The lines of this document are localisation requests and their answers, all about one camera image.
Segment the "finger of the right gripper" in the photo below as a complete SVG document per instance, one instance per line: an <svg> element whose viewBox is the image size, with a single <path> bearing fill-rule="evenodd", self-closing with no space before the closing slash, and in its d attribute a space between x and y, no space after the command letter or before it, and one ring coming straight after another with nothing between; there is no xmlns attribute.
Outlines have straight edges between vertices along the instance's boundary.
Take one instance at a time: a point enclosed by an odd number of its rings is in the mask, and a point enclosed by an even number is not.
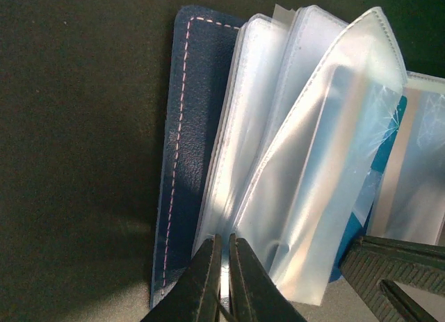
<svg viewBox="0 0 445 322"><path fill-rule="evenodd" d="M444 247L359 236L340 271L379 321L435 321L398 284L444 296Z"/></svg>

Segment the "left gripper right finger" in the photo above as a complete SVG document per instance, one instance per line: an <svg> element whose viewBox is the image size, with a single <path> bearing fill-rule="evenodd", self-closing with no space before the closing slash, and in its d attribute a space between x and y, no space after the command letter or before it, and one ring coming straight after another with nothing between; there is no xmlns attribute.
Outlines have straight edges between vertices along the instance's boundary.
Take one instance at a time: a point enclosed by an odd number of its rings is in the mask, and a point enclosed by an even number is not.
<svg viewBox="0 0 445 322"><path fill-rule="evenodd" d="M236 321L304 321L284 298L261 265L250 244L229 237L229 297Z"/></svg>

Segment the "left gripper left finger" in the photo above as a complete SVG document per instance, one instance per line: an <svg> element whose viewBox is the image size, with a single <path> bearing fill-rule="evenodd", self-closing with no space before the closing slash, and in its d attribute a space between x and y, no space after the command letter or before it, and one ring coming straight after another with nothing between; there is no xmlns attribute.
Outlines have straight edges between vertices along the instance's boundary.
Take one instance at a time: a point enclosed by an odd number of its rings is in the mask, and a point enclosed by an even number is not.
<svg viewBox="0 0 445 322"><path fill-rule="evenodd" d="M144 321L217 321L222 239L206 239L190 266Z"/></svg>

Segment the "single blue card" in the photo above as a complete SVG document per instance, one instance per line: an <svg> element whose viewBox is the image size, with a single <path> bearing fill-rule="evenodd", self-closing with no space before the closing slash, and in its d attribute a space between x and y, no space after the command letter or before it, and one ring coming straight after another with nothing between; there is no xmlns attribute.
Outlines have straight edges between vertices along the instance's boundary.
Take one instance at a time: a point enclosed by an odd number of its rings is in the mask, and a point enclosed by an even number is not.
<svg viewBox="0 0 445 322"><path fill-rule="evenodd" d="M406 91L368 234L436 245L444 225L444 91Z"/></svg>
<svg viewBox="0 0 445 322"><path fill-rule="evenodd" d="M407 98L402 96L388 130L385 132L383 142L379 146L374 157L371 169L364 180L359 197L353 207L352 213L344 230L339 249L334 260L329 282L335 282L341 277L340 262L350 242L359 234L365 234L369 225L369 219L375 198L380 187L383 173L389 160L394 141L396 139L401 120L407 106Z"/></svg>

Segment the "blue card holder wallet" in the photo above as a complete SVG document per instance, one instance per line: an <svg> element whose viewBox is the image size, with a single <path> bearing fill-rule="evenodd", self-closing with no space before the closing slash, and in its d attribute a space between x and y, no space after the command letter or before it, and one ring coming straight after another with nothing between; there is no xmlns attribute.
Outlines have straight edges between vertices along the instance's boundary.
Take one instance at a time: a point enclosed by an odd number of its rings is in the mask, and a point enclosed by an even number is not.
<svg viewBox="0 0 445 322"><path fill-rule="evenodd" d="M319 305L344 230L409 89L379 7L345 23L318 6L242 21L199 6L175 20L151 303L204 240L248 241L280 293Z"/></svg>

